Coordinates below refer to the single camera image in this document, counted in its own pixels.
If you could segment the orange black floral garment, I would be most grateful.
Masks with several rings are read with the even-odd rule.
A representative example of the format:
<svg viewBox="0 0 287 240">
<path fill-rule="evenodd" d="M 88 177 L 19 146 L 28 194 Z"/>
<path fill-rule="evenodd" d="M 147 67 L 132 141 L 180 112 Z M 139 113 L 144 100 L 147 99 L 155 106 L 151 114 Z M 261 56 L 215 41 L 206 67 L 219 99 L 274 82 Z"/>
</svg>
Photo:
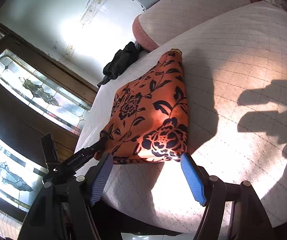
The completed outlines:
<svg viewBox="0 0 287 240">
<path fill-rule="evenodd" d="M 118 165 L 180 161 L 188 151 L 188 99 L 182 53 L 165 52 L 143 76 L 119 88 L 99 139 Z"/>
</svg>

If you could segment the stained glass wooden door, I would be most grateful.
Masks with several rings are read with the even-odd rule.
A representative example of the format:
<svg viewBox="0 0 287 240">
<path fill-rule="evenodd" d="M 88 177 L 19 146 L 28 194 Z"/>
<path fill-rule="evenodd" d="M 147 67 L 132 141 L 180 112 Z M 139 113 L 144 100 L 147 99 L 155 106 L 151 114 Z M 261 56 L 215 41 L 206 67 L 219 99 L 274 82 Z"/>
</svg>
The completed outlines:
<svg viewBox="0 0 287 240">
<path fill-rule="evenodd" d="M 71 157 L 97 89 L 0 23 L 0 235 L 16 239 L 47 174 L 41 138 Z"/>
</svg>

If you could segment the black garment on bed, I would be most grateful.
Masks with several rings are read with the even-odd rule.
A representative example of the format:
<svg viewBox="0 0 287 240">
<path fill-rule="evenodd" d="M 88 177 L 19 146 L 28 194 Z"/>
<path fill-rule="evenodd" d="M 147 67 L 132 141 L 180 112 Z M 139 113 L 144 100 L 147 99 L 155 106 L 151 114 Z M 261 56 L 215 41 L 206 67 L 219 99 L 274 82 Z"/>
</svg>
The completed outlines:
<svg viewBox="0 0 287 240">
<path fill-rule="evenodd" d="M 131 66 L 139 57 L 143 47 L 137 42 L 129 42 L 122 50 L 118 50 L 111 62 L 103 68 L 104 78 L 97 84 L 101 87 L 110 80 L 116 80 L 123 72 Z"/>
</svg>

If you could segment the pink quilted mattress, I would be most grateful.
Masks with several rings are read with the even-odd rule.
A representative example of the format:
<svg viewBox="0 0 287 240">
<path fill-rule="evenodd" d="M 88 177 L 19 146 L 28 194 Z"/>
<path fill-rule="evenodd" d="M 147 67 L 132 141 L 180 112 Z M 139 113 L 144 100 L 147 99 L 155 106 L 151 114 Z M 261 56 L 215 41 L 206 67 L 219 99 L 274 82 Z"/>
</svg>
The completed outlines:
<svg viewBox="0 0 287 240">
<path fill-rule="evenodd" d="M 189 152 L 209 174 L 248 180 L 272 226 L 287 222 L 287 12 L 256 2 L 182 33 L 101 87 L 77 148 L 108 123 L 117 89 L 182 51 Z"/>
</svg>

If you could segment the pink padded headboard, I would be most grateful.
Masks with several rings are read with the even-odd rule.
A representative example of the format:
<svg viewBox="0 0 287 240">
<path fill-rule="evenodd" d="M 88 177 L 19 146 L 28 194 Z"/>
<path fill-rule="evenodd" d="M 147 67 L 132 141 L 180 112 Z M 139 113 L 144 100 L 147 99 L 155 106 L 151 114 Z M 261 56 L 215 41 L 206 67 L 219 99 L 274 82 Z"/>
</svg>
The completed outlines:
<svg viewBox="0 0 287 240">
<path fill-rule="evenodd" d="M 259 0 L 159 0 L 133 22 L 136 41 L 152 51 L 225 12 Z"/>
</svg>

